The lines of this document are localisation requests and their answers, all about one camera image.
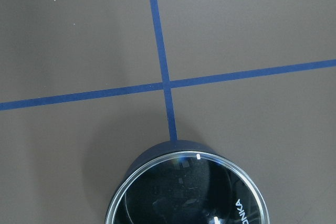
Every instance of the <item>gray floor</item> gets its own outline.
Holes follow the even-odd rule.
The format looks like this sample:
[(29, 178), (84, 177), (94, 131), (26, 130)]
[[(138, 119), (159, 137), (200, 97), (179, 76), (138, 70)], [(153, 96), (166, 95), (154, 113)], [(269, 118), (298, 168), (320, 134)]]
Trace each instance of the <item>gray floor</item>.
[[(158, 0), (171, 80), (335, 59), (336, 0)], [(0, 103), (161, 82), (149, 0), (0, 0)], [(243, 168), (272, 223), (333, 223), (336, 68), (172, 90), (180, 139)], [(163, 91), (0, 111), (0, 222), (103, 223), (168, 141)]]

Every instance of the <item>clear plastic rim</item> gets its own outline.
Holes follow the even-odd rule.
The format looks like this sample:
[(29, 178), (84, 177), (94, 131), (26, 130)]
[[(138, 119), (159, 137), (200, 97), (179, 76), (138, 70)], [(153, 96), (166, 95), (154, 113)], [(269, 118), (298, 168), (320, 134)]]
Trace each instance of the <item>clear plastic rim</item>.
[(267, 207), (265, 204), (265, 201), (257, 188), (257, 186), (253, 183), (253, 181), (250, 179), (250, 177), (244, 172), (239, 166), (232, 163), (231, 161), (217, 156), (215, 154), (205, 153), (205, 152), (197, 152), (197, 151), (181, 151), (181, 152), (174, 152), (162, 155), (160, 157), (157, 157), (155, 159), (150, 160), (149, 162), (145, 163), (141, 167), (139, 167), (137, 170), (135, 170), (125, 181), (122, 183), (122, 185), (118, 188), (117, 192), (115, 193), (110, 206), (107, 211), (106, 215), (106, 221), (105, 224), (113, 224), (114, 218), (116, 216), (117, 207), (124, 195), (124, 193), (127, 191), (127, 189), (132, 185), (132, 183), (144, 172), (152, 168), (153, 166), (160, 164), (162, 162), (180, 158), (180, 157), (196, 157), (196, 158), (204, 158), (210, 161), (214, 161), (218, 164), (223, 165), (225, 168), (229, 169), (231, 172), (236, 174), (250, 189), (252, 192), (254, 198), (256, 199), (256, 202), (259, 207), (260, 211), (260, 217), (261, 217), (261, 223), (262, 224), (269, 224), (269, 216)]

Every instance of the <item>white mark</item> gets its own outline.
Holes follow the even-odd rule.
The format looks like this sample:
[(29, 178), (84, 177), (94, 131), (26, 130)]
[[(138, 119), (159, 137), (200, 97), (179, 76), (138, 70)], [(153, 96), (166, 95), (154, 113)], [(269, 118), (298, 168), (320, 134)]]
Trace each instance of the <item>white mark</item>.
[(217, 216), (214, 217), (215, 224), (220, 224), (219, 219)]

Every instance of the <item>blue tape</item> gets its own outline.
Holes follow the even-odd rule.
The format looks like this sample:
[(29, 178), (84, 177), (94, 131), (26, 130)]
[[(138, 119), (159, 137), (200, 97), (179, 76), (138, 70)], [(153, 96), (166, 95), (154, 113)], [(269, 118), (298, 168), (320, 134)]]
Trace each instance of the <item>blue tape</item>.
[(306, 70), (328, 68), (328, 67), (335, 67), (335, 66), (336, 66), (336, 59), (316, 61), (316, 62), (310, 62), (310, 63), (302, 63), (302, 64), (296, 64), (296, 65), (288, 65), (288, 66), (282, 66), (282, 67), (263, 68), (263, 69), (248, 70), (248, 71), (241, 71), (241, 72), (234, 72), (234, 73), (216, 74), (213, 76), (204, 76), (204, 77), (171, 81), (171, 88), (181, 88), (181, 87), (214, 83), (214, 82), (220, 82), (220, 81), (239, 80), (239, 79), (253, 78), (253, 77), (259, 77), (259, 76), (270, 76), (273, 74), (306, 71)]
[(162, 90), (162, 83), (151, 83), (144, 84), (138, 86), (130, 86), (124, 88), (116, 88), (116, 89), (105, 89), (98, 91), (90, 91), (83, 93), (75, 93), (75, 94), (63, 94), (57, 95), (54, 97), (43, 97), (36, 99), (28, 99), (21, 101), (13, 101), (13, 102), (3, 102), (0, 103), (0, 111), (1, 110), (12, 110), (33, 106), (41, 106), (47, 104), (55, 104), (55, 103), (63, 103), (63, 102), (74, 102), (80, 100), (89, 100), (103, 97), (114, 97), (116, 95), (124, 95), (124, 94), (133, 94), (133, 93), (141, 93), (155, 90)]
[(168, 127), (169, 127), (169, 135), (172, 141), (177, 140), (177, 132), (176, 132), (176, 124), (175, 124), (175, 115), (174, 115), (174, 106), (172, 99), (172, 91), (170, 87), (170, 79), (167, 65), (166, 52), (164, 49), (164, 41), (162, 34), (162, 27), (160, 21), (160, 13), (158, 0), (150, 0), (151, 10), (152, 10), (152, 18), (155, 32), (156, 45), (158, 48), (159, 62), (161, 68), (161, 76), (163, 83), (163, 93), (164, 100), (166, 103), (166, 111), (168, 118)]

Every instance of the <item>black lid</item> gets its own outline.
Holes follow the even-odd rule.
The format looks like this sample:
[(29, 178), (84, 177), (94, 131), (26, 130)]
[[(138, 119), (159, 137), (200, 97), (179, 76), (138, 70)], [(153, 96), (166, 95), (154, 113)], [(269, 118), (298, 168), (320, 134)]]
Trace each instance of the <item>black lid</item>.
[(239, 167), (214, 154), (167, 154), (125, 182), (107, 223), (268, 223), (261, 195), (249, 180)]

